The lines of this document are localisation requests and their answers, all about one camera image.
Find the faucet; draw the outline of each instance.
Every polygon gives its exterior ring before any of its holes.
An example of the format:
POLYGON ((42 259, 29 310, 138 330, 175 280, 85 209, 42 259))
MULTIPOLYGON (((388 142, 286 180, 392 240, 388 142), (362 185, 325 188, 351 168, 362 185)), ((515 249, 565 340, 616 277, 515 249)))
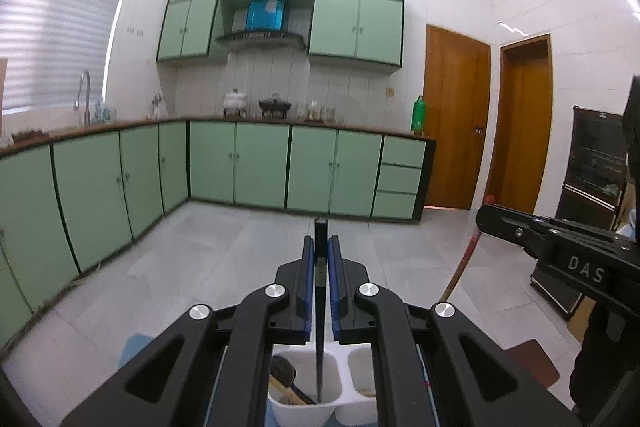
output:
POLYGON ((89 92, 91 90, 91 77, 89 76, 89 71, 84 70, 82 72, 82 76, 80 77, 80 86, 78 87, 78 96, 76 96, 76 101, 74 102, 74 111, 77 111, 80 108, 80 93, 82 92, 82 84, 84 84, 84 78, 86 77, 86 103, 84 104, 84 124, 90 124, 90 116, 89 116, 89 92))

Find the drawer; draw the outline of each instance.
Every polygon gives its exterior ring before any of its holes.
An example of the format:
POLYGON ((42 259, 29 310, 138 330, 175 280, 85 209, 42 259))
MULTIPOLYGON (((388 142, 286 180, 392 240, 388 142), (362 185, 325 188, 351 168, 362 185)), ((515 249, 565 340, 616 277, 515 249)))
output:
POLYGON ((424 142, 408 138, 385 136, 382 163, 422 168, 424 142))
POLYGON ((373 204, 374 217, 398 217, 411 219, 414 215, 415 196, 411 194, 391 194, 390 192, 376 193, 373 204))
POLYGON ((422 171, 412 167, 397 167, 395 165, 381 165, 378 177, 378 190, 389 192, 418 192, 422 171))

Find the tiled floor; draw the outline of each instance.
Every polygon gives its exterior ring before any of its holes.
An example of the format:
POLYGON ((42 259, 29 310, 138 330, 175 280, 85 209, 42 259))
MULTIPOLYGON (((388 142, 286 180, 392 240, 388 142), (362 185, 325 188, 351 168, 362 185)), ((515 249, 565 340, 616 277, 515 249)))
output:
MULTIPOLYGON (((112 375, 125 341, 155 336, 191 305, 238 303, 302 253, 309 217, 188 203, 65 296, 18 344, 4 370, 44 427, 112 375)), ((474 229, 474 214, 425 210, 420 225, 330 219, 342 253, 408 303, 441 295, 474 229)), ((503 348, 536 338, 561 373, 551 391, 572 406, 568 378, 579 344, 529 285, 534 261, 483 235, 449 299, 503 348)))

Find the silver screw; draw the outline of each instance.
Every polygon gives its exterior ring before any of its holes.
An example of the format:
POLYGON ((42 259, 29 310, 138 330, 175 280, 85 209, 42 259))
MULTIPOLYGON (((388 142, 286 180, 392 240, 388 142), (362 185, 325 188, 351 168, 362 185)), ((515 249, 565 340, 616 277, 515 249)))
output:
POLYGON ((455 312, 456 309, 453 307, 453 304, 449 304, 448 302, 440 302, 436 304, 436 315, 439 315, 440 317, 444 317, 446 319, 455 312))
POLYGON ((282 284, 270 284, 264 289, 264 292, 270 297, 282 297, 285 291, 282 284))
POLYGON ((189 310, 189 316, 197 321, 206 319, 209 317, 211 310, 209 310, 208 306, 204 304, 196 304, 193 308, 189 310))
POLYGON ((360 285, 358 291, 364 296, 372 297, 380 291, 380 288, 378 288, 378 286, 376 284, 373 284, 372 282, 366 282, 360 285))

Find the door frame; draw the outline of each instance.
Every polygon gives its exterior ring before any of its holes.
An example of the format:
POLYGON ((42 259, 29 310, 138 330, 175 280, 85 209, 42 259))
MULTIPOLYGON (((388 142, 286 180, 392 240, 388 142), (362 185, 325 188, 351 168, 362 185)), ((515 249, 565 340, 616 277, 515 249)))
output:
MULTIPOLYGON (((488 44, 487 42, 481 41, 480 39, 476 39, 475 37, 471 37, 470 35, 467 35, 465 33, 461 33, 458 31, 455 31, 453 29, 450 28, 445 28, 444 26, 438 26, 436 24, 426 24, 426 28, 425 28, 425 41, 424 41, 424 74, 423 74, 423 81, 422 81, 422 99, 423 100, 427 100, 426 99, 426 92, 427 92, 427 67, 428 67, 428 57, 429 57, 429 30, 430 28, 435 28, 437 30, 443 30, 449 33, 453 33, 455 35, 459 35, 461 37, 470 39, 472 41, 478 42, 484 46, 487 46, 489 48, 489 97, 487 100, 487 112, 486 112, 486 118, 484 119, 484 132, 482 133, 482 152, 480 154, 480 159, 478 161, 478 175, 476 176, 476 183, 474 184, 474 191, 473 191, 473 195, 471 197, 471 201, 469 202, 469 207, 467 210, 471 209, 473 207, 473 199, 476 193, 476 190, 478 190, 478 184, 480 182, 480 171, 482 169, 482 159, 484 158, 484 149, 485 149, 485 145, 486 145, 486 131, 487 128, 489 126, 489 116, 491 113, 491 85, 492 85, 492 63, 493 63, 493 54, 492 54, 492 45, 488 44)), ((431 139, 435 139, 434 136, 429 136, 427 134, 425 134, 425 131, 422 131, 422 136, 424 137, 428 137, 431 139)), ((427 207, 426 204, 426 199, 428 196, 428 190, 427 193, 424 195, 424 206, 427 207)))
MULTIPOLYGON (((506 52, 515 49, 515 48, 519 48, 521 46, 527 46, 529 44, 535 44, 536 42, 546 42, 546 58, 547 58, 547 62, 548 62, 548 70, 549 70, 549 83, 551 86, 551 118, 552 121, 549 123, 549 138, 546 140, 546 150, 545 150, 545 168, 543 169, 543 177, 544 177, 544 172, 546 171, 546 160, 548 157, 548 152, 549 152, 549 142, 550 142, 550 138, 551 138, 551 125, 553 122, 553 89, 554 89, 554 67, 553 67, 553 57, 552 57, 552 48, 551 48, 551 33, 545 33, 543 35, 538 35, 535 37, 530 37, 527 39, 523 39, 521 41, 517 41, 517 42, 512 42, 511 44, 506 44, 504 46, 500 47, 500 95, 499 95, 499 99, 498 99, 498 115, 497 115, 497 119, 496 119, 496 124, 495 124, 495 133, 494 133, 494 149, 492 151, 492 155, 491 155, 491 166, 489 167, 489 175, 487 176, 486 179, 486 186, 484 188, 484 195, 487 196, 488 195, 488 191, 489 191, 489 187, 492 185, 492 177, 494 176, 495 173, 495 159, 496 159, 496 152, 498 149, 498 142, 497 142, 497 138, 498 138, 498 133, 500 131, 500 124, 502 124, 503 126, 505 125, 505 115, 504 115, 504 109, 502 106, 502 100, 504 97, 504 89, 505 89, 505 85, 506 85, 506 80, 504 77, 504 71, 505 71, 505 67, 504 67, 504 63, 505 63, 505 54, 506 52)), ((535 205, 538 204, 538 198, 540 197, 540 188, 542 187, 542 179, 540 180, 540 187, 538 188, 538 195, 536 197, 536 203, 534 204, 534 210, 535 210, 535 205)))

